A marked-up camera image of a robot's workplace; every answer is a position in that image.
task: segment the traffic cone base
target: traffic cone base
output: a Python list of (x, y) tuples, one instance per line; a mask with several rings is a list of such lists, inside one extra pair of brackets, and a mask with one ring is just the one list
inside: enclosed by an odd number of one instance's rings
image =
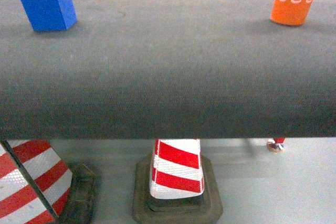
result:
[(155, 199), (150, 193), (152, 155), (136, 166), (132, 217), (142, 224), (215, 223), (223, 213), (215, 175), (209, 159), (202, 156), (204, 192), (182, 199)]

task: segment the red pant leg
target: red pant leg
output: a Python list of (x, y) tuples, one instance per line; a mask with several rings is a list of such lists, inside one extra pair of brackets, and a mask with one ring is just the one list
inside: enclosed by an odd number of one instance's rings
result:
[(280, 137), (280, 138), (273, 138), (276, 144), (283, 144), (285, 141), (285, 137)]

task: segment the sneaker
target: sneaker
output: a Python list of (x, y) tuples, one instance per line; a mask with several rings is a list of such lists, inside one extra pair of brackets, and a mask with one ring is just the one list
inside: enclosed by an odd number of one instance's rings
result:
[(267, 143), (267, 148), (271, 152), (282, 152), (284, 145), (283, 144), (276, 144), (274, 140), (269, 140)]

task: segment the gray fabric surface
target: gray fabric surface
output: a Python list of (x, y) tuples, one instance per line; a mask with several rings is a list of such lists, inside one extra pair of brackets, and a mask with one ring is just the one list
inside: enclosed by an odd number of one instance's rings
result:
[(336, 0), (296, 28), (273, 0), (73, 1), (38, 34), (0, 0), (6, 138), (335, 136)]

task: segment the red stripe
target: red stripe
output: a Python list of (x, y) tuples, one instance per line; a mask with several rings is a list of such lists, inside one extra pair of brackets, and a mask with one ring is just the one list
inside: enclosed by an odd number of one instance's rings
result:
[(277, 144), (283, 144), (286, 138), (285, 137), (278, 137), (278, 138), (273, 138), (273, 139)]
[(42, 214), (36, 216), (34, 219), (26, 222), (25, 224), (45, 224), (49, 222), (54, 222), (55, 219), (48, 211), (44, 211)]
[(17, 167), (8, 153), (0, 156), (0, 178), (5, 177), (15, 169), (17, 169)]
[(45, 191), (58, 181), (67, 170), (68, 166), (60, 160), (53, 168), (35, 179), (35, 183), (41, 191)]
[(155, 182), (161, 186), (185, 191), (192, 191), (194, 193), (201, 192), (200, 181), (173, 176), (167, 173), (160, 172), (158, 170), (156, 170), (155, 172), (158, 173)]
[(49, 148), (50, 144), (45, 140), (31, 140), (22, 145), (14, 147), (13, 151), (19, 160), (24, 163), (48, 150)]
[(160, 143), (159, 157), (179, 165), (196, 169), (200, 168), (198, 163), (198, 155), (182, 151), (163, 142)]
[(36, 199), (37, 195), (31, 186), (25, 186), (20, 191), (10, 195), (8, 198), (0, 201), (0, 218), (9, 215), (32, 200)]
[(203, 188), (203, 190), (205, 190), (205, 188), (204, 188), (204, 178), (202, 178), (202, 188)]
[(155, 175), (156, 175), (157, 170), (153, 167), (152, 171), (152, 180), (155, 181)]
[(57, 215), (62, 213), (63, 207), (67, 202), (68, 196), (70, 193), (70, 188), (53, 204), (53, 208)]

